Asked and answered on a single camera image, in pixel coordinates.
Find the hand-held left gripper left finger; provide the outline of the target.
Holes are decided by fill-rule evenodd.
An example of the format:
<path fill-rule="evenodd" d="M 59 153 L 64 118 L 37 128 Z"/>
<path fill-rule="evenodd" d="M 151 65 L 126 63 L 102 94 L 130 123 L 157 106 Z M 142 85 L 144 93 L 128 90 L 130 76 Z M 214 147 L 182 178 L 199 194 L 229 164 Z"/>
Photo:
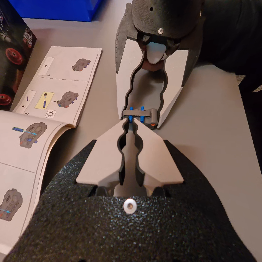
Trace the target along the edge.
<path fill-rule="evenodd" d="M 123 185 L 125 179 L 125 156 L 127 119 L 98 137 L 81 169 L 76 182 L 103 187 Z"/>

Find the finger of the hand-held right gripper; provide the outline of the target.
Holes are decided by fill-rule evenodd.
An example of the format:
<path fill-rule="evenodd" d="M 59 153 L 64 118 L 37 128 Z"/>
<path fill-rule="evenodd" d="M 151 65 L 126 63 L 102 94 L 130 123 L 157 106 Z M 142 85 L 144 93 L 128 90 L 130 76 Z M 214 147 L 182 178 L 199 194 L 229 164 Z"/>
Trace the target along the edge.
<path fill-rule="evenodd" d="M 132 76 L 143 60 L 143 52 L 136 41 L 127 39 L 119 71 L 116 74 L 117 110 L 122 120 L 123 110 L 126 108 L 126 96 L 131 89 Z"/>
<path fill-rule="evenodd" d="M 164 72 L 167 80 L 165 80 L 165 86 L 163 88 L 163 106 L 160 111 L 157 126 L 158 129 L 167 118 L 182 90 L 182 82 L 187 58 L 188 50 L 177 50 L 165 59 Z"/>

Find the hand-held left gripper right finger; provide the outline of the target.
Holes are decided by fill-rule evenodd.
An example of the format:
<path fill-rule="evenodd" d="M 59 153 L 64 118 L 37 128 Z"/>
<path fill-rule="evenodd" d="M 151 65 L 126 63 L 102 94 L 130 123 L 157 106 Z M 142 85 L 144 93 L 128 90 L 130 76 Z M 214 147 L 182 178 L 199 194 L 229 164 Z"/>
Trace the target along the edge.
<path fill-rule="evenodd" d="M 164 140 L 137 119 L 133 119 L 136 155 L 136 181 L 152 195 L 157 187 L 181 184 L 182 175 Z"/>

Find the grey toy beam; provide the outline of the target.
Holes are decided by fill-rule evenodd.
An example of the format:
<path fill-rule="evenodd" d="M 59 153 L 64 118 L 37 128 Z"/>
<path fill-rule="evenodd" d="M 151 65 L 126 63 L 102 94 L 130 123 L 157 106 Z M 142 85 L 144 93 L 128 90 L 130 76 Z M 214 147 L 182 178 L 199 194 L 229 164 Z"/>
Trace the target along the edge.
<path fill-rule="evenodd" d="M 149 110 L 123 110 L 122 117 L 128 116 L 145 116 L 145 118 L 157 118 L 157 110 L 152 108 Z"/>

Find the dark grey toy motor block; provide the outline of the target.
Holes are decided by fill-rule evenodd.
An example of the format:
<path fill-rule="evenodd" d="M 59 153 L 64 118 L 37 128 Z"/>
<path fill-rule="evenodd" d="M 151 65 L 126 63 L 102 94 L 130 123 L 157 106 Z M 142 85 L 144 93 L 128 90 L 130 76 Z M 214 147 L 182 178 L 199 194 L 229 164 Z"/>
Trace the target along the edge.
<path fill-rule="evenodd" d="M 137 116 L 133 116 L 133 118 L 138 119 L 138 121 L 140 122 L 140 117 Z M 147 126 L 149 129 L 155 129 L 158 125 L 158 117 L 157 118 L 145 118 L 144 123 L 145 126 Z"/>

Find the blue plastic storage bin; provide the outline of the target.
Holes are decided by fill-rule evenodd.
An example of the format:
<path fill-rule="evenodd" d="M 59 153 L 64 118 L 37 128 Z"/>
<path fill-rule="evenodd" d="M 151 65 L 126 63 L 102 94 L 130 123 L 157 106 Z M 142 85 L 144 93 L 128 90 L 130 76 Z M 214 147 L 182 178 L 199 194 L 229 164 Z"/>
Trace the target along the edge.
<path fill-rule="evenodd" d="M 10 0 L 22 18 L 91 22 L 102 0 Z"/>

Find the person's right hand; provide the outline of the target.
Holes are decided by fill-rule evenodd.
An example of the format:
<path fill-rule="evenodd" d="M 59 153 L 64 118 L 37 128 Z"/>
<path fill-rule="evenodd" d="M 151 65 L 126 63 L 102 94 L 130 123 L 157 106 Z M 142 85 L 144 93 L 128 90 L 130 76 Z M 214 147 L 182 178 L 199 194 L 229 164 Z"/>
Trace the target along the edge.
<path fill-rule="evenodd" d="M 160 60 L 158 61 L 156 64 L 151 64 L 148 59 L 147 56 L 145 54 L 144 59 L 143 59 L 143 64 L 142 64 L 142 69 L 147 70 L 147 71 L 151 71 L 151 72 L 156 72 L 158 70 L 162 70 L 163 66 L 164 66 L 164 60 Z"/>

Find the open instruction booklet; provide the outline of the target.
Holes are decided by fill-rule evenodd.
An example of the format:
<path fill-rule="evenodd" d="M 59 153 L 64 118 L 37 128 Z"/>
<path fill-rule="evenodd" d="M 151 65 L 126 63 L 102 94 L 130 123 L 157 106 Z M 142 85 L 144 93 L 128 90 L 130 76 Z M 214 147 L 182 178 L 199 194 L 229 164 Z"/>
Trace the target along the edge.
<path fill-rule="evenodd" d="M 101 48 L 52 46 L 13 112 L 0 116 L 0 251 L 8 254 L 38 204 L 50 152 L 76 128 Z"/>

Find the dark toy truck box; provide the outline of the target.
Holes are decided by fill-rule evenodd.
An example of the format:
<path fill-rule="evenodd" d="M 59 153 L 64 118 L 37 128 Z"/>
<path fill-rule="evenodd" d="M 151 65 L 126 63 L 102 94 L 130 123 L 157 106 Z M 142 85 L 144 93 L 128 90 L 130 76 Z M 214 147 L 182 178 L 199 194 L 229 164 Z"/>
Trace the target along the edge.
<path fill-rule="evenodd" d="M 9 111 L 37 38 L 8 0 L 0 1 L 0 109 Z"/>

